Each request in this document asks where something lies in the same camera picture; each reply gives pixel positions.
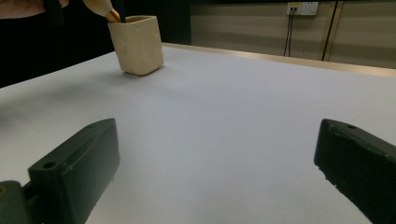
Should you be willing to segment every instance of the table edge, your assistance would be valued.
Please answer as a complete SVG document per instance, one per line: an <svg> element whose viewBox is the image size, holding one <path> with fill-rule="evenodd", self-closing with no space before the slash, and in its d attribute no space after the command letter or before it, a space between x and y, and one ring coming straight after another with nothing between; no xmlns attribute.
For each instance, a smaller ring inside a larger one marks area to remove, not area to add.
<svg viewBox="0 0 396 224"><path fill-rule="evenodd" d="M237 51L230 49L213 49L207 47L180 45L173 43L163 43L163 46L168 48L175 48L175 49L187 49L187 50L195 50L195 51L210 52L217 54L233 55L243 58L260 59L260 60L277 62L277 63L291 63L296 65L332 69L343 72L353 72L353 73L359 73L370 76L396 77L396 69L390 69L390 68L372 67L372 66L347 64L347 63L323 62L323 61L315 61L315 60L300 59L300 58L282 57L277 55L244 52L244 51Z"/></svg>

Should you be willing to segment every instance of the square cup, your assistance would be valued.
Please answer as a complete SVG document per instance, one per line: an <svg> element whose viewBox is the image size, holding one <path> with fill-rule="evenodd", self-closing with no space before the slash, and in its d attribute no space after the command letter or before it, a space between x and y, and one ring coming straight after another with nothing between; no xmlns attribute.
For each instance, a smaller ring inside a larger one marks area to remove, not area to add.
<svg viewBox="0 0 396 224"><path fill-rule="evenodd" d="M163 66L163 44L157 17L132 16L125 23L108 24L122 71L147 75Z"/></svg>

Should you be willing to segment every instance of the wall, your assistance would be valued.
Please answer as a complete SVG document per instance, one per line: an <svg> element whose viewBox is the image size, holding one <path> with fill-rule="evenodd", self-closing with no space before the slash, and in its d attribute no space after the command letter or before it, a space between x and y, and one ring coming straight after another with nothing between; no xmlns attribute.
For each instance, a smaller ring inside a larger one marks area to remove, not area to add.
<svg viewBox="0 0 396 224"><path fill-rule="evenodd" d="M330 61L396 68L396 1L345 2Z"/></svg>
<svg viewBox="0 0 396 224"><path fill-rule="evenodd" d="M320 2L317 16L295 16L291 57L320 58L330 6ZM191 5L191 43L283 55L289 21L286 8L286 3ZM395 1L345 2L329 61L396 68L395 8Z"/></svg>

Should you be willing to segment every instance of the hand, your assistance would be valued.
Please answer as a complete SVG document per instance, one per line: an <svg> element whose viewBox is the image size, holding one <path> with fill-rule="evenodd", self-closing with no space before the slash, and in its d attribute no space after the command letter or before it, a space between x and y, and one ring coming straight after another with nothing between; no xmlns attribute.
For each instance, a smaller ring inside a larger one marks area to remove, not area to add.
<svg viewBox="0 0 396 224"><path fill-rule="evenodd" d="M62 7L69 0L59 0ZM43 0L0 0L0 19L30 17L45 12Z"/></svg>

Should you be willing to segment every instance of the electrical cable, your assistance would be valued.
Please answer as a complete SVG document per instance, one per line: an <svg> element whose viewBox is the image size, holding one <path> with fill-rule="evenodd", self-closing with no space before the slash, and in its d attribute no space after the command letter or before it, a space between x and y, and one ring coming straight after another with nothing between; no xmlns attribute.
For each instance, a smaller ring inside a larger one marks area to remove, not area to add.
<svg viewBox="0 0 396 224"><path fill-rule="evenodd" d="M289 33L290 33L290 23L291 23L291 13L293 11L293 8L290 9L290 14L289 14L289 25L288 25L288 34L286 36L286 43L285 43L285 50L283 51L283 56L286 56L286 49L288 48L288 42L289 42Z"/></svg>
<svg viewBox="0 0 396 224"><path fill-rule="evenodd" d="M289 37L289 57L291 55L291 34L293 32L293 19L294 19L295 11L296 11L296 9L294 8L293 11L291 12L290 37Z"/></svg>

